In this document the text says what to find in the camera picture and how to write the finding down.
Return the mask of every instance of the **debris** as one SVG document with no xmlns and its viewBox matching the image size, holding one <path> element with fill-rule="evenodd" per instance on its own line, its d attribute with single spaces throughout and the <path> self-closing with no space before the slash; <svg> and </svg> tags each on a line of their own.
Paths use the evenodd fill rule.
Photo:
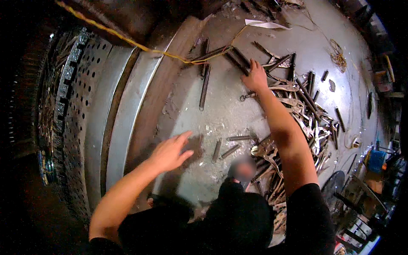
<svg viewBox="0 0 408 255">
<path fill-rule="evenodd" d="M 330 39 L 330 46 L 332 47 L 334 51 L 334 53 L 330 53 L 332 62 L 335 63 L 339 67 L 342 73 L 345 73 L 347 63 L 346 63 L 346 59 L 343 56 L 343 49 L 333 39 Z"/>
<path fill-rule="evenodd" d="M 329 84 L 330 84 L 330 87 L 329 87 L 330 91 L 334 92 L 336 90 L 336 84 L 332 80 L 329 80 Z"/>
<path fill-rule="evenodd" d="M 269 28 L 269 29 L 276 29 L 276 28 L 282 28 L 285 30 L 291 30 L 292 28 L 284 27 L 279 24 L 276 24 L 274 22 L 263 22 L 259 20 L 247 20 L 245 19 L 245 25 L 253 26 L 253 27 L 263 27 L 263 28 Z"/>
</svg>

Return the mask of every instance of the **cable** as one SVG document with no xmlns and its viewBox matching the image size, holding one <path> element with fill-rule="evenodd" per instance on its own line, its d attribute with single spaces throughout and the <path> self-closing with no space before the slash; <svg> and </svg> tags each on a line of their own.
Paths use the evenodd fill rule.
<svg viewBox="0 0 408 255">
<path fill-rule="evenodd" d="M 86 23 L 91 24 L 91 25 L 93 25 L 93 26 L 95 26 L 95 27 L 97 27 L 97 28 L 99 28 L 99 29 L 101 29 L 101 30 L 105 30 L 105 31 L 108 32 L 109 34 L 114 35 L 114 36 L 116 36 L 116 37 L 118 37 L 118 38 L 124 40 L 125 42 L 129 43 L 129 44 L 132 45 L 132 46 L 136 46 L 136 47 L 140 48 L 140 49 L 143 50 L 143 51 L 149 51 L 149 52 L 153 52 L 153 53 L 160 53 L 160 54 L 166 55 L 166 56 L 171 57 L 171 58 L 177 58 L 178 60 L 182 61 L 182 62 L 185 63 L 185 64 L 206 64 L 206 63 L 207 63 L 207 62 L 206 62 L 207 60 L 209 60 L 209 59 L 211 59 L 211 58 L 215 58 L 215 57 L 220 56 L 220 55 L 224 55 L 227 51 L 229 51 L 229 50 L 231 49 L 229 46 L 232 46 L 232 44 L 233 44 L 233 42 L 235 41 L 235 39 L 244 31 L 244 29 L 245 29 L 246 27 L 248 27 L 248 26 L 250 26 L 250 25 L 252 25 L 252 24 L 265 23 L 265 22 L 252 22 L 252 23 L 250 23 L 250 24 L 244 26 L 244 27 L 234 36 L 234 38 L 231 40 L 230 45 L 226 45 L 225 48 L 223 49 L 223 51 L 222 51 L 221 53 L 218 53 L 218 54 L 216 54 L 216 55 L 214 55 L 214 56 L 208 57 L 208 58 L 203 59 L 203 60 L 189 61 L 189 60 L 187 60 L 187 59 L 185 59 L 185 58 L 182 58 L 182 57 L 177 56 L 177 55 L 170 54 L 170 53 L 165 52 L 165 51 L 149 49 L 148 47 L 146 47 L 146 46 L 144 46 L 144 45 L 141 45 L 141 44 L 135 42 L 134 40 L 132 40 L 132 39 L 130 39 L 130 38 L 127 38 L 127 37 L 125 37 L 125 36 L 119 34 L 118 32 L 116 32 L 115 30 L 113 30 L 113 29 L 111 29 L 111 28 L 105 27 L 104 25 L 99 24 L 99 23 L 97 23 L 97 22 L 94 21 L 94 20 L 88 19 L 88 18 L 85 17 L 82 13 L 80 13 L 80 12 L 78 12 L 78 11 L 75 11 L 72 7 L 66 5 L 64 2 L 57 1 L 57 0 L 55 0 L 55 2 L 56 2 L 56 4 L 58 4 L 59 6 L 61 6 L 61 7 L 64 8 L 65 10 L 67 10 L 68 12 L 72 13 L 75 17 L 77 17 L 77 18 L 79 18 L 79 19 L 85 21 Z"/>
</svg>

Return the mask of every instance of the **metal rod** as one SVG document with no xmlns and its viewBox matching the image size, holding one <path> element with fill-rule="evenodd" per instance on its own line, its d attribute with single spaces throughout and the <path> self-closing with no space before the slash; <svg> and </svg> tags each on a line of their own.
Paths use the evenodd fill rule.
<svg viewBox="0 0 408 255">
<path fill-rule="evenodd" d="M 312 73 L 312 80 L 310 81 L 310 84 L 309 84 L 309 95 L 311 95 L 312 94 L 312 92 L 313 92 L 313 89 L 314 89 L 314 87 L 315 87 L 315 78 L 316 78 L 316 74 L 315 73 Z"/>
<path fill-rule="evenodd" d="M 249 140 L 249 139 L 251 139 L 250 135 L 242 135 L 242 136 L 231 136 L 231 137 L 228 137 L 226 140 L 228 142 L 231 142 L 231 141 L 240 141 L 240 140 Z"/>
<path fill-rule="evenodd" d="M 226 157 L 228 157 L 229 155 L 231 155 L 232 153 L 234 153 L 237 149 L 239 149 L 241 147 L 240 144 L 235 145 L 234 147 L 232 147 L 231 149 L 227 150 L 226 153 L 224 153 L 223 155 L 221 155 L 220 159 L 223 160 Z"/>
<path fill-rule="evenodd" d="M 249 62 L 248 58 L 246 58 L 239 49 L 237 49 L 235 47 L 232 47 L 232 50 L 244 62 L 244 64 L 246 65 L 247 68 L 251 68 L 251 63 Z"/>
<path fill-rule="evenodd" d="M 313 97 L 313 103 L 316 102 L 317 98 L 319 97 L 319 94 L 320 94 L 320 89 L 316 90 L 316 94 L 315 94 L 315 96 Z"/>
<path fill-rule="evenodd" d="M 348 171 L 347 171 L 347 175 L 350 174 L 350 171 L 351 171 L 351 169 L 353 168 L 353 164 L 354 164 L 354 161 L 356 161 L 356 158 L 357 158 L 357 154 L 354 155 L 354 158 L 353 158 L 353 161 L 351 162 L 350 168 L 349 168 Z"/>
<path fill-rule="evenodd" d="M 316 107 L 316 105 L 313 102 L 313 99 L 310 98 L 310 95 L 307 93 L 306 90 L 304 90 L 305 88 L 303 87 L 302 83 L 299 81 L 299 79 L 296 79 L 296 82 L 298 83 L 299 87 L 305 92 L 304 94 L 299 90 L 297 93 L 300 95 L 300 97 L 303 99 L 303 101 L 309 106 L 310 110 L 312 111 L 312 113 L 315 115 L 315 118 L 318 120 L 318 122 L 321 121 L 320 116 L 317 114 L 317 109 L 315 109 L 314 107 Z"/>
<path fill-rule="evenodd" d="M 207 54 L 210 50 L 210 38 L 207 37 L 207 40 L 204 43 L 203 46 L 203 54 Z M 205 68 L 206 68 L 206 64 L 202 64 L 200 65 L 200 75 L 202 76 L 202 79 L 204 79 L 205 76 Z"/>
<path fill-rule="evenodd" d="M 286 60 L 288 60 L 290 58 L 291 54 L 288 54 L 284 57 L 282 57 L 278 62 L 276 62 L 276 64 L 274 64 L 273 66 L 270 67 L 265 67 L 265 71 L 267 73 L 271 72 L 272 70 L 274 70 L 275 68 L 277 68 L 279 65 L 281 65 L 283 62 L 285 62 Z"/>
<path fill-rule="evenodd" d="M 228 46 L 223 46 L 223 47 L 217 48 L 217 49 L 215 49 L 215 50 L 212 50 L 212 51 L 208 52 L 208 53 L 205 54 L 204 56 L 194 58 L 194 59 L 192 59 L 191 61 L 204 60 L 204 59 L 206 59 L 206 58 L 209 58 L 209 57 L 212 57 L 212 56 L 214 56 L 214 55 L 217 55 L 217 54 L 221 53 L 224 48 L 225 48 L 225 51 L 227 51 L 227 50 L 229 50 L 230 47 L 231 47 L 231 46 L 228 45 Z"/>
<path fill-rule="evenodd" d="M 288 74 L 288 81 L 293 81 L 295 79 L 295 61 L 296 61 L 296 53 L 292 54 L 292 59 L 290 60 L 290 67 L 289 67 L 289 74 Z"/>
<path fill-rule="evenodd" d="M 343 132 L 346 132 L 346 127 L 344 126 L 344 122 L 343 122 L 343 119 L 342 119 L 342 117 L 341 117 L 341 115 L 340 115 L 339 108 L 336 107 L 336 108 L 335 108 L 335 111 L 336 111 L 336 114 L 337 114 L 337 118 L 339 118 L 339 121 L 340 121 L 341 130 L 342 130 Z"/>
<path fill-rule="evenodd" d="M 207 96 L 207 89 L 208 89 L 208 80 L 209 80 L 210 71 L 211 71 L 211 64 L 205 64 L 205 65 L 206 65 L 206 68 L 204 71 L 203 89 L 201 90 L 201 97 L 200 97 L 200 111 L 204 111 L 205 98 Z"/>
<path fill-rule="evenodd" d="M 225 56 L 227 56 L 246 76 L 249 75 L 248 70 L 247 70 L 245 67 L 243 67 L 243 66 L 239 63 L 239 61 L 238 61 L 231 53 L 226 52 L 226 53 L 225 53 Z"/>
<path fill-rule="evenodd" d="M 310 96 L 310 94 L 307 92 L 307 90 L 305 89 L 305 87 L 302 85 L 302 83 L 300 82 L 299 78 L 296 79 L 297 84 L 299 85 L 300 89 L 303 91 L 304 95 L 307 98 L 307 101 L 309 101 L 309 104 L 311 104 L 311 106 L 309 106 L 310 108 L 313 108 L 316 112 L 317 112 L 317 106 L 312 102 L 313 102 L 313 98 Z"/>
<path fill-rule="evenodd" d="M 334 131 L 334 146 L 335 146 L 336 150 L 339 149 L 339 143 L 337 141 L 337 133 L 338 133 L 338 131 L 335 130 Z"/>
<path fill-rule="evenodd" d="M 305 85 L 306 89 L 309 89 L 310 84 L 312 83 L 312 76 L 313 76 L 313 72 L 309 71 L 309 74 L 307 76 L 307 84 Z"/>
<path fill-rule="evenodd" d="M 323 77 L 322 77 L 322 82 L 324 82 L 326 80 L 328 75 L 329 75 L 329 70 L 324 71 Z"/>
<path fill-rule="evenodd" d="M 217 144 L 215 145 L 215 150 L 214 150 L 213 160 L 212 160 L 212 163 L 213 163 L 213 164 L 214 164 L 215 162 L 217 162 L 218 154 L 220 153 L 221 142 L 222 142 L 222 138 L 220 138 L 220 139 L 217 141 Z"/>
</svg>

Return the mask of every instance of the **gray metal surface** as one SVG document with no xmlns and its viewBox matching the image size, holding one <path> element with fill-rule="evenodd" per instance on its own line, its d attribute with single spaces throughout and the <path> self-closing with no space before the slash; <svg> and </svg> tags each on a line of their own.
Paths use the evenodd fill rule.
<svg viewBox="0 0 408 255">
<path fill-rule="evenodd" d="M 103 195 L 101 194 L 101 188 L 102 191 L 104 190 L 106 164 L 104 164 L 104 159 L 101 159 L 101 157 L 103 151 L 107 150 L 104 147 L 104 137 L 109 134 L 105 134 L 105 130 L 110 129 L 107 127 L 109 124 L 113 124 L 113 121 L 108 119 L 109 112 L 112 109 L 113 98 L 116 91 L 123 91 L 123 89 L 118 88 L 120 86 L 119 82 L 123 76 L 126 76 L 126 65 L 135 51 L 137 51 L 136 48 L 119 46 L 109 46 L 110 48 L 110 53 L 104 64 L 99 63 L 102 64 L 103 68 L 100 68 L 101 72 L 98 75 L 97 81 L 93 82 L 93 86 L 98 89 L 95 89 L 86 114 L 87 126 L 84 140 L 85 180 L 91 211 L 96 208 Z"/>
<path fill-rule="evenodd" d="M 176 35 L 176 27 L 159 25 L 148 47 L 166 51 Z M 137 115 L 163 55 L 141 52 L 123 92 L 112 130 L 106 169 L 106 190 L 123 177 L 127 153 Z"/>
<path fill-rule="evenodd" d="M 67 96 L 69 100 L 63 132 L 65 174 L 72 207 L 78 216 L 83 217 L 84 222 L 89 222 L 91 217 L 84 172 L 84 142 L 90 123 L 90 108 L 99 107 L 96 105 L 99 102 L 93 99 L 111 49 L 112 45 L 108 41 L 91 35 L 82 56 L 78 56 L 80 61 L 76 65 L 76 75 L 66 94 L 70 96 Z M 88 189 L 93 191 L 94 187 L 91 185 Z"/>
</svg>

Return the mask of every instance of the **blue container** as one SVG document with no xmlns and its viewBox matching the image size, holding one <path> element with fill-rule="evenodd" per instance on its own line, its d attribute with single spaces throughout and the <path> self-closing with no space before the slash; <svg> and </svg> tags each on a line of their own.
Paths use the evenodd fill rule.
<svg viewBox="0 0 408 255">
<path fill-rule="evenodd" d="M 385 151 L 371 150 L 370 158 L 368 159 L 368 170 L 374 173 L 381 173 L 386 156 L 387 153 Z"/>
</svg>

